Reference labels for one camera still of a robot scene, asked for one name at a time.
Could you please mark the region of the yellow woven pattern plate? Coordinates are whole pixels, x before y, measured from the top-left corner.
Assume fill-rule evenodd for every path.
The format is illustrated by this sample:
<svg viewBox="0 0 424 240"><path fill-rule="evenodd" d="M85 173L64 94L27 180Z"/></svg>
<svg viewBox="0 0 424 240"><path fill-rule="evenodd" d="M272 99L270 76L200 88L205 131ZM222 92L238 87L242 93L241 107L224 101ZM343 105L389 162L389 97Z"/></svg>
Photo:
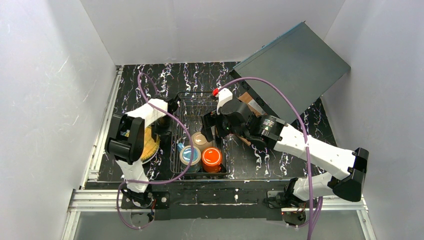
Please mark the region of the yellow woven pattern plate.
<svg viewBox="0 0 424 240"><path fill-rule="evenodd" d="M140 156L142 164L148 163L158 152L160 147L160 138L152 132L152 127L148 126L144 131L143 150Z"/></svg>

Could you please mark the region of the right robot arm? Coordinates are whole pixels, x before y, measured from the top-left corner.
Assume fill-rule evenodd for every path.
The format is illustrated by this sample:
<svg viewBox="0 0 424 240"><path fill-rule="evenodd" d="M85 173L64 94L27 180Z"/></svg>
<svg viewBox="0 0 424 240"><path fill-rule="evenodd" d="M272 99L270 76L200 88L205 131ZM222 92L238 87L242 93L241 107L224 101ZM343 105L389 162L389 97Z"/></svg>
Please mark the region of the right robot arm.
<svg viewBox="0 0 424 240"><path fill-rule="evenodd" d="M308 178L293 178L274 199L282 207L298 206L310 198L335 195L349 202L362 198L369 152L364 148L347 150L327 144L272 115L257 116L238 99L226 102L201 117L201 133L208 141L232 134L256 148L287 153L325 170Z"/></svg>

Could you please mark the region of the orange ceramic mug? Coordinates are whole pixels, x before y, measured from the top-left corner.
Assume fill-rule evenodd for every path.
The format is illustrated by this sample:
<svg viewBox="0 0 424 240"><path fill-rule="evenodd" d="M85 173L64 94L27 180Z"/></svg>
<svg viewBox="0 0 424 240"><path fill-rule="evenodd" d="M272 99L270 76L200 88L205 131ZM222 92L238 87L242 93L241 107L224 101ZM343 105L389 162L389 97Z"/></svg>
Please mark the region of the orange ceramic mug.
<svg viewBox="0 0 424 240"><path fill-rule="evenodd" d="M223 164L223 154L217 147L208 147L201 154L202 169L206 173L217 174L227 171Z"/></svg>

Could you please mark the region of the beige ceramic bowl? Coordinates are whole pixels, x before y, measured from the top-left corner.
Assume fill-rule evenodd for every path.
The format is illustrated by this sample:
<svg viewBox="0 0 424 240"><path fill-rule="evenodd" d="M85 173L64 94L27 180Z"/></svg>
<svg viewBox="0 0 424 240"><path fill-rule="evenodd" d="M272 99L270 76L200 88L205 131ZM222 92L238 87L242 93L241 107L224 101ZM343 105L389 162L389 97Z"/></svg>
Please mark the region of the beige ceramic bowl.
<svg viewBox="0 0 424 240"><path fill-rule="evenodd" d="M206 137L200 131L193 133L191 139L193 145L197 147L201 153L207 148L214 147L214 143L212 141L207 141Z"/></svg>

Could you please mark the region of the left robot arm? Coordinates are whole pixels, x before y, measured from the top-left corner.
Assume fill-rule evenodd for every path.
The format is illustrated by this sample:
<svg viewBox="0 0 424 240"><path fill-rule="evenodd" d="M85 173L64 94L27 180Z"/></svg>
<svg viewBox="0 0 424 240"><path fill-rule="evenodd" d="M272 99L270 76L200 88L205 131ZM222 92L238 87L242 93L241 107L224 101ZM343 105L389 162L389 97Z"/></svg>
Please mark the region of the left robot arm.
<svg viewBox="0 0 424 240"><path fill-rule="evenodd" d="M148 181L143 164L154 157L160 146L160 136L168 129L175 111L180 107L179 96L152 98L142 106L113 114L105 151L120 167L126 189L120 192L138 207L150 207L154 198L147 193Z"/></svg>

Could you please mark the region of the blue butterfly mug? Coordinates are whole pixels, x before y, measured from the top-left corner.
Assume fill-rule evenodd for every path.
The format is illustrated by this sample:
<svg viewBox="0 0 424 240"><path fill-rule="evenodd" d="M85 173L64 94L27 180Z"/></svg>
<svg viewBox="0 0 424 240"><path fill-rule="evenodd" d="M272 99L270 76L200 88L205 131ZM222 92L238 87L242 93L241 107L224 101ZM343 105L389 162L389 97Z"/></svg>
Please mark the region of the blue butterfly mug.
<svg viewBox="0 0 424 240"><path fill-rule="evenodd" d="M188 166L187 173L197 173L201 170L201 152L198 147L185 146L183 143L178 143L177 150L181 171L184 171Z"/></svg>

